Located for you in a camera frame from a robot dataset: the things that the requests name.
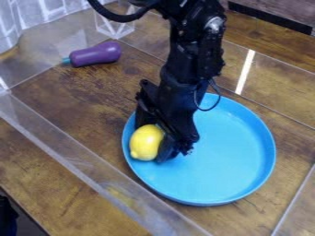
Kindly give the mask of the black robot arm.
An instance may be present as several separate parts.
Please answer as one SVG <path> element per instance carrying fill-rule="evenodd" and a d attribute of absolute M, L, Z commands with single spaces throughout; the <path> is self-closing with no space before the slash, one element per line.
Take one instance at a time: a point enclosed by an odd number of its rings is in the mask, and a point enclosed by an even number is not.
<path fill-rule="evenodd" d="M 157 0 L 153 8 L 170 21 L 170 54 L 160 83 L 140 81 L 135 125 L 161 126 L 156 161 L 164 162 L 186 155 L 199 140 L 194 114 L 224 66 L 227 17 L 218 0 Z"/>

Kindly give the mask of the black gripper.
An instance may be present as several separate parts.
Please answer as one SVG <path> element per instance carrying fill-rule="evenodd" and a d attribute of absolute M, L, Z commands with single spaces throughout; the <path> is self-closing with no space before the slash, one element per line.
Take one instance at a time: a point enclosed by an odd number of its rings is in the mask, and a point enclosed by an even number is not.
<path fill-rule="evenodd" d="M 157 163 L 175 159 L 179 154 L 186 156 L 191 153 L 199 140 L 195 112 L 208 112 L 222 99 L 212 77 L 178 76 L 164 66 L 160 79 L 159 85 L 143 79 L 135 96 L 135 128 L 157 124 L 164 132 L 155 159 Z M 216 101 L 208 108 L 202 108 L 200 103 L 208 88 L 216 93 Z"/>

